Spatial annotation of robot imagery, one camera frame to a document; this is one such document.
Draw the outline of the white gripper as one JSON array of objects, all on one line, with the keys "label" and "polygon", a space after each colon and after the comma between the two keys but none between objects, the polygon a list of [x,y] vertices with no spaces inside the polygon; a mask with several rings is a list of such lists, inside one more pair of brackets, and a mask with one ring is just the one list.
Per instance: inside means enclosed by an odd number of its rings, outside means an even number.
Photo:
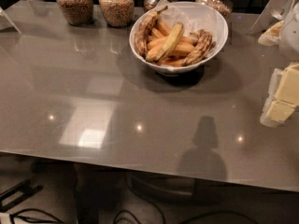
[{"label": "white gripper", "polygon": [[[287,59],[299,60],[299,2],[293,6],[285,21],[276,22],[261,34],[258,43],[264,46],[275,46],[279,43],[279,51]],[[261,124],[278,127],[298,107],[299,63],[290,63],[284,70],[276,68],[270,79],[268,97],[260,117]]]}]

